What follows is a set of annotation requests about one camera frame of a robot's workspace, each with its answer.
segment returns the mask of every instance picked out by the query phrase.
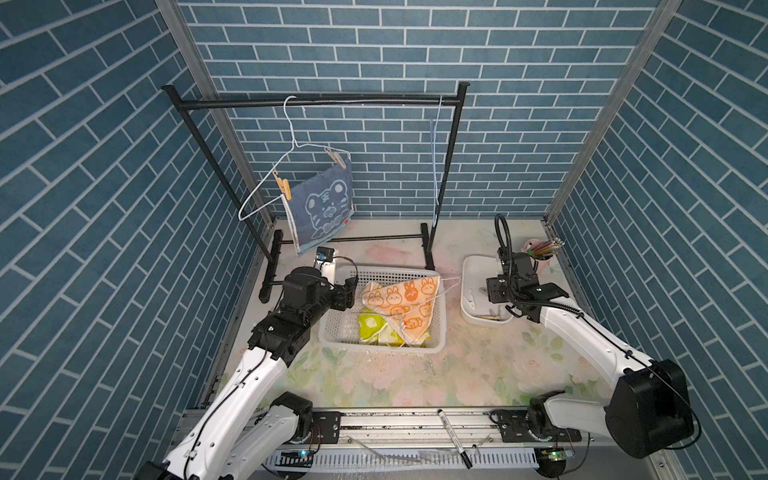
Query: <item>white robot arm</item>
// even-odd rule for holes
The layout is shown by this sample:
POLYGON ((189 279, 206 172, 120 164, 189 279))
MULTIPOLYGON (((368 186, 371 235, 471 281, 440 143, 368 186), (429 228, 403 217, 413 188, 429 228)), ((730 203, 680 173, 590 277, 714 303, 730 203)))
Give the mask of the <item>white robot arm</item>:
POLYGON ((147 462, 138 480, 243 480, 280 445, 308 438, 312 403, 286 392, 255 429, 237 440, 267 391, 310 339, 310 328, 329 309, 355 302, 357 277, 333 285, 334 250, 317 249, 316 266, 294 269, 283 280, 283 298, 253 329, 249 349, 218 397, 162 464, 147 462))
POLYGON ((502 272, 486 280, 488 300, 510 303, 507 310, 513 315, 526 316, 557 333, 614 391, 609 402, 574 399, 564 391, 538 396, 528 409, 531 432, 542 438, 556 429, 570 428, 610 436, 635 458, 691 436, 694 413, 683 370, 670 360, 657 362, 632 350, 581 310, 562 288, 553 283, 539 284, 530 256, 511 249, 502 215, 496 216, 495 227, 502 272))
MULTIPOLYGON (((518 316, 557 333, 614 389, 610 402, 574 399, 563 391, 534 398, 528 407, 531 433, 548 438, 567 428, 606 435, 635 458, 691 436, 692 411, 680 367, 633 351, 565 291, 552 283, 540 285, 527 254, 502 245, 499 257, 502 274, 487 280, 489 300, 512 303, 518 316)), ((266 392, 309 340, 310 327, 328 309, 354 304, 356 277, 334 286, 333 274, 333 250, 319 248, 316 268, 300 267, 286 276, 285 298, 254 328, 250 348, 204 417, 163 464, 145 464, 137 480, 242 480, 283 443, 307 437, 312 403, 285 393, 237 441, 266 392)))

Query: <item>blue brick wallpaper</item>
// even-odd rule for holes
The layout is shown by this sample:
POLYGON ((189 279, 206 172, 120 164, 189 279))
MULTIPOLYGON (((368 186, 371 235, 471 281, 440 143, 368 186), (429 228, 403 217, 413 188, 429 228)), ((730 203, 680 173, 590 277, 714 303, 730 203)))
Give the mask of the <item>blue brick wallpaper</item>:
POLYGON ((685 370, 691 478, 768 466, 766 24, 684 0, 556 223, 595 314, 685 370))
POLYGON ((169 82, 153 0, 0 2, 0 478, 130 475, 200 395, 254 250, 169 82))
MULTIPOLYGON (((181 2, 223 94, 453 95, 470 81, 442 211, 541 217, 657 0, 181 2)), ((435 108, 291 108, 301 138, 354 152, 360 216, 431 216, 435 108)), ((289 147, 282 108, 230 112, 253 169, 289 147)), ((439 162, 451 109, 439 123, 439 162)), ((325 154, 291 156, 305 180, 325 154)), ((266 183, 265 197, 279 194, 266 183)), ((279 214, 282 207, 276 207, 279 214)))

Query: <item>floor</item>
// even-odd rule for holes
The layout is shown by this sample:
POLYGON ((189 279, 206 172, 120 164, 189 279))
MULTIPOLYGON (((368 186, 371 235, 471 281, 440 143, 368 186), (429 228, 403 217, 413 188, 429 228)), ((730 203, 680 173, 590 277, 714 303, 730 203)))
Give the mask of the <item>floor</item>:
MULTIPOLYGON (((339 237, 418 233, 423 220, 351 220, 339 237)), ((522 248, 529 239, 546 238, 538 220, 510 220, 512 243, 522 248)), ((277 228, 287 233, 284 220, 277 228)), ((424 268, 420 239, 334 243, 330 245, 359 264, 424 268)), ((433 248, 435 267, 444 277, 461 275, 468 255, 494 256, 498 248, 493 220, 442 220, 433 248)), ((314 252, 301 257, 284 245, 276 278, 297 266, 311 265, 314 252)), ((225 375, 247 348, 251 329, 277 302, 273 289, 267 304, 258 299, 266 263, 243 317, 225 375)), ((539 272, 541 283, 554 282, 571 291, 555 262, 539 272)), ((448 331, 445 348, 432 355, 369 353, 329 349, 310 342, 278 384, 267 394, 268 404, 287 390, 312 400, 315 407, 373 406, 495 406, 527 405, 539 393, 564 388, 585 398, 610 398, 598 372, 560 337, 525 319, 499 328, 466 322, 459 311, 460 288, 445 295, 448 331)))

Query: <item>orange bunny towel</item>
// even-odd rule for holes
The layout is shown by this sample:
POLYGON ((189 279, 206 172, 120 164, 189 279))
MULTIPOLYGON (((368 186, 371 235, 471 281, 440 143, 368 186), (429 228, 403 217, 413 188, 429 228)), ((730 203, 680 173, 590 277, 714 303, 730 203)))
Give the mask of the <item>orange bunny towel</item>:
POLYGON ((362 304, 386 319, 406 343, 417 343, 432 322, 440 277, 419 278, 396 285, 370 282, 362 291, 362 304))

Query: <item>wooden clothespin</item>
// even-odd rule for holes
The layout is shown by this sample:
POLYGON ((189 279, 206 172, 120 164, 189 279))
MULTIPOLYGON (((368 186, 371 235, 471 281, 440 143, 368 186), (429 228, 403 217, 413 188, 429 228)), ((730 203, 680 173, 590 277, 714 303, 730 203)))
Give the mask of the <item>wooden clothespin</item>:
POLYGON ((338 163, 341 168, 346 168, 346 164, 344 163, 344 160, 342 160, 341 154, 339 152, 333 151, 328 147, 323 148, 323 150, 325 150, 328 156, 331 157, 333 161, 338 163))
POLYGON ((272 170, 272 175, 275 176, 275 181, 277 182, 277 186, 280 187, 280 191, 283 192, 283 195, 286 196, 286 200, 290 200, 291 195, 290 195, 290 185, 288 184, 288 180, 285 178, 278 177, 277 170, 272 170))

